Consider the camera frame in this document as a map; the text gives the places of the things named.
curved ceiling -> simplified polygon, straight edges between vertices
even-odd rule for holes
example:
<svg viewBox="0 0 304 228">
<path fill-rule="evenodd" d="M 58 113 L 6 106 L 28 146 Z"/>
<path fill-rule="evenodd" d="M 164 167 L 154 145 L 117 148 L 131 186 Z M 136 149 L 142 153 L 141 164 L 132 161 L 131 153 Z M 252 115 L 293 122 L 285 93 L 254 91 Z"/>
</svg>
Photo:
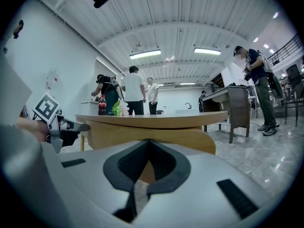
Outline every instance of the curved ceiling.
<svg viewBox="0 0 304 228">
<path fill-rule="evenodd" d="M 159 83 L 210 81 L 236 45 L 249 46 L 277 10 L 273 0 L 41 0 L 121 72 L 136 65 Z M 194 48 L 221 50 L 219 56 Z M 131 60 L 129 55 L 160 49 Z"/>
</svg>

faucet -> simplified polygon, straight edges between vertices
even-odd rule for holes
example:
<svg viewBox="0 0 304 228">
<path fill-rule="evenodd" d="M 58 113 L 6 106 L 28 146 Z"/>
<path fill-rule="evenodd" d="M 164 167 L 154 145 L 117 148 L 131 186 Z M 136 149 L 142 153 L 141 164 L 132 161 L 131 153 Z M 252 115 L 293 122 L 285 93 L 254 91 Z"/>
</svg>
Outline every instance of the faucet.
<svg viewBox="0 0 304 228">
<path fill-rule="evenodd" d="M 192 106 L 190 105 L 190 103 L 186 103 L 186 104 L 189 104 L 189 108 L 188 108 L 188 109 L 192 109 Z"/>
</svg>

coca-cola bottle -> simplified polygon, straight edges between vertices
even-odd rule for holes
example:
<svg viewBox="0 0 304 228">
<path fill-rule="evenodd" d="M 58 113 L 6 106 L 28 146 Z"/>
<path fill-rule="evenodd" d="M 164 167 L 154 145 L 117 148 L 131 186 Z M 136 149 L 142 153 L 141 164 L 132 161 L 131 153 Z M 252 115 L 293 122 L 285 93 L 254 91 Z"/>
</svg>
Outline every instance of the coca-cola bottle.
<svg viewBox="0 0 304 228">
<path fill-rule="evenodd" d="M 98 115 L 106 115 L 106 101 L 105 101 L 105 96 L 102 95 L 99 103 L 98 103 Z"/>
</svg>

black chair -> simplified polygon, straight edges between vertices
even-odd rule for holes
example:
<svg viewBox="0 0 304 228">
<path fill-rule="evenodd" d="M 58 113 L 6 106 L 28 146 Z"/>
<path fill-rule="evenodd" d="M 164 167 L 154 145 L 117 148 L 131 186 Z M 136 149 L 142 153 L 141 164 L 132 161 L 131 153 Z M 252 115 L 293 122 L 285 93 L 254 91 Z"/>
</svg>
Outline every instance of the black chair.
<svg viewBox="0 0 304 228">
<path fill-rule="evenodd" d="M 302 77 L 300 75 L 300 72 L 298 70 L 298 67 L 296 64 L 290 66 L 286 73 L 288 75 L 289 83 L 291 86 L 291 91 L 288 94 L 288 97 L 285 102 L 285 124 L 287 121 L 287 109 L 288 108 L 295 108 L 295 126 L 298 124 L 298 107 L 304 106 L 304 84 L 302 82 Z"/>
</svg>

floor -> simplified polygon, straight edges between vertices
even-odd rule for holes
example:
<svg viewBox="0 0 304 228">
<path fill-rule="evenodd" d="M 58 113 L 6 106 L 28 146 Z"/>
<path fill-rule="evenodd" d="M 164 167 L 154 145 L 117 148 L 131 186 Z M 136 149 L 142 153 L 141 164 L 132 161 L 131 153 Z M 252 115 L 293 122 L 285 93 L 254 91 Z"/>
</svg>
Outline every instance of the floor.
<svg viewBox="0 0 304 228">
<path fill-rule="evenodd" d="M 208 134 L 216 145 L 216 155 L 232 166 L 245 173 L 271 196 L 286 190 L 292 183 L 296 172 L 304 157 L 304 117 L 298 119 L 295 127 L 295 117 L 277 119 L 280 124 L 275 135 L 266 137 L 257 130 L 257 125 L 263 125 L 263 119 L 253 118 L 250 124 L 249 137 L 246 138 L 246 129 L 234 130 L 233 143 L 229 144 L 230 127 L 222 125 L 208 126 Z M 79 151 L 80 140 L 73 146 L 64 147 L 61 152 Z M 91 150 L 87 140 L 85 150 Z M 135 185 L 135 199 L 140 212 L 148 199 L 145 195 L 147 184 L 138 181 Z"/>
</svg>

